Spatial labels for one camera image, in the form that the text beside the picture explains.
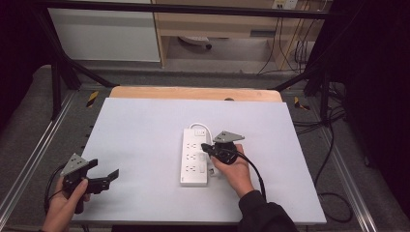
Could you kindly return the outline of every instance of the power strip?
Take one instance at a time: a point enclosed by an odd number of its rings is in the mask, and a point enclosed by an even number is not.
[[[184,129],[180,179],[182,187],[206,187],[208,154],[201,148],[201,144],[206,142],[206,130]]]

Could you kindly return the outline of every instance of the white table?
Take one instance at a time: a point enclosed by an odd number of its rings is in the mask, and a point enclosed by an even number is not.
[[[259,169],[268,201],[297,224],[325,223],[285,103],[106,99],[84,150],[98,159],[90,178],[120,169],[110,190],[93,195],[77,222],[227,224],[242,215],[238,196],[224,178],[206,188],[179,185],[183,129],[202,123],[214,135],[231,131]],[[259,189],[251,170],[253,185]]]

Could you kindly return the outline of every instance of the hand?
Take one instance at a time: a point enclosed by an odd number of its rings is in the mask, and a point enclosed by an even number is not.
[[[235,146],[240,153],[244,153],[242,144],[235,144]],[[236,191],[240,198],[254,190],[252,182],[250,181],[249,165],[244,159],[237,158],[236,161],[230,165],[224,164],[215,157],[211,157],[211,161],[214,163],[214,166],[226,176],[229,185]]]
[[[50,208],[43,225],[43,231],[60,232],[69,231],[69,223],[73,218],[75,206],[79,200],[89,201],[90,195],[84,192],[87,189],[88,180],[84,179],[74,190],[73,194],[68,198],[63,192],[63,178],[61,177],[55,188],[56,193],[52,199]]]

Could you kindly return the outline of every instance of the black sleeve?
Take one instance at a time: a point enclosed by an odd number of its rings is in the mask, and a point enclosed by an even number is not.
[[[283,208],[273,202],[266,203],[258,190],[244,195],[239,208],[243,216],[238,226],[240,232],[298,232]]]

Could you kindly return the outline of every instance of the grey carpet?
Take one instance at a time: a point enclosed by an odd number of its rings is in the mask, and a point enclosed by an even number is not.
[[[97,72],[103,77],[123,85],[160,85],[160,86],[198,86],[198,87],[230,87],[265,89],[276,86],[285,77],[255,76],[249,74],[218,74],[218,73],[181,73],[181,72]],[[15,112],[8,126],[0,134],[0,161],[10,163],[8,168],[0,171],[1,196],[4,196],[13,184],[19,170],[27,161],[39,141],[51,115],[50,77],[47,70],[36,73],[30,94]],[[110,90],[101,90],[95,104],[85,107],[92,90],[81,90],[76,94],[73,104],[63,121],[61,128],[55,134],[44,158],[33,175],[28,187],[13,211],[8,225],[41,225],[44,220],[43,198],[44,188],[51,172],[73,153],[81,153],[87,142],[86,134],[90,134],[103,104],[103,99]],[[288,103],[293,120],[315,121],[309,110],[295,108],[293,97],[283,97]],[[378,228],[382,231],[410,231],[408,218],[399,209],[397,203],[386,187],[380,173],[376,169],[364,166],[363,155],[356,144],[355,137],[349,129],[348,122],[339,121],[335,124],[337,145],[346,160],[350,171],[373,215]],[[319,130],[299,136],[300,143],[307,161],[310,174],[314,177],[328,152],[328,147]],[[335,167],[329,161],[322,173],[319,191],[331,191],[345,195],[340,178]],[[345,218],[346,208],[339,200],[332,197],[324,198],[322,206],[326,212],[336,218]],[[356,217],[348,223],[338,223],[328,220],[325,225],[310,226],[309,231],[360,231],[361,227]]]

